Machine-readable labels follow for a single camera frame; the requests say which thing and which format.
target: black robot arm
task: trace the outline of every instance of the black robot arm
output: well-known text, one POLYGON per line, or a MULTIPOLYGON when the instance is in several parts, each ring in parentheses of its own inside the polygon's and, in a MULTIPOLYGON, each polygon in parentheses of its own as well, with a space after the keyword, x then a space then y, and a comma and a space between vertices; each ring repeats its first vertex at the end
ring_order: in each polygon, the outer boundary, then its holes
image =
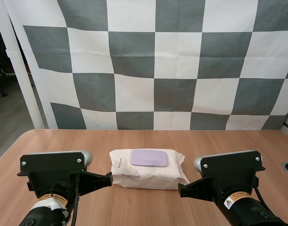
POLYGON ((232 226, 288 226, 259 193, 256 172, 265 168, 258 151, 203 156, 194 166, 202 178, 186 186, 179 184, 181 197, 214 202, 232 226), (251 196, 253 188, 260 201, 251 196))

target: checkerboard backdrop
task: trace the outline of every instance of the checkerboard backdrop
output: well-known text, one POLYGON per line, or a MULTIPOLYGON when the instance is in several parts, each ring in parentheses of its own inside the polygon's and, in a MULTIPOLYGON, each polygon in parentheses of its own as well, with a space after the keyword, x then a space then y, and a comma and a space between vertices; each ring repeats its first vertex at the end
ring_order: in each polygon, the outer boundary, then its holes
POLYGON ((280 129, 288 113, 288 0, 5 3, 51 127, 280 129))

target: yellow label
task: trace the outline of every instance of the yellow label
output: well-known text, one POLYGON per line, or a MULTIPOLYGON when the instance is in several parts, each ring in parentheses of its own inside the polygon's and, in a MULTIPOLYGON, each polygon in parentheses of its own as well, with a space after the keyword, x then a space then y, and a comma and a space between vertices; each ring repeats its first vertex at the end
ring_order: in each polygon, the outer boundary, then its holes
MULTIPOLYGON (((52 197, 51 194, 45 194, 45 195, 43 195, 42 197, 39 198, 39 201, 42 201, 42 200, 45 200, 45 199, 48 199, 48 198, 51 198, 51 197, 52 197)), ((53 198, 55 198, 57 201, 59 201, 64 206, 66 206, 67 203, 68 203, 68 201, 64 197, 62 197, 62 196, 60 196, 58 194, 53 194, 53 198)))
POLYGON ((235 192, 235 193, 231 194, 231 195, 224 201, 224 205, 225 205, 226 208, 228 208, 228 210, 229 210, 236 201, 238 201, 239 199, 243 199, 243 198, 253 198, 253 197, 250 196, 250 194, 247 193, 247 192, 235 192))
POLYGON ((236 202, 239 199, 243 199, 243 198, 252 198, 252 196, 250 196, 249 193, 247 192, 235 192, 233 194, 230 195, 230 198, 236 202))

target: white square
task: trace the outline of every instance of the white square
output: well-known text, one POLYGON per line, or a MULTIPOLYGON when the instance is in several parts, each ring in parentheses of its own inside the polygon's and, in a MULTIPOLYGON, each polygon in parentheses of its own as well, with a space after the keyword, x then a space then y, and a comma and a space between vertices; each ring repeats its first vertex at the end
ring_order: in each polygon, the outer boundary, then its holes
POLYGON ((96 112, 81 109, 87 129, 118 129, 115 112, 96 112))
POLYGON ((192 112, 231 114, 239 79, 197 79, 192 112))
POLYGON ((22 25, 66 27, 57 0, 13 0, 10 6, 22 25))
POLYGON ((288 31, 253 32, 241 78, 284 79, 288 72, 288 31))
POLYGON ((200 45, 200 32, 156 32, 154 78, 196 79, 200 45))
POLYGON ((107 0, 108 30, 154 32, 156 0, 107 0))
POLYGON ((80 107, 72 73, 38 69, 40 86, 45 87, 46 98, 50 103, 80 107))
POLYGON ((108 32, 68 28, 73 73, 114 73, 108 32))
POLYGON ((260 130, 268 117, 268 115, 230 115, 225 129, 260 130))
POLYGON ((271 115, 287 115, 288 113, 288 79, 285 79, 271 115))
POLYGON ((154 130, 189 130, 191 112, 154 112, 154 130))
POLYGON ((154 79, 115 74, 117 112, 153 112, 154 79))
POLYGON ((203 32, 253 31, 258 0, 206 0, 203 32))

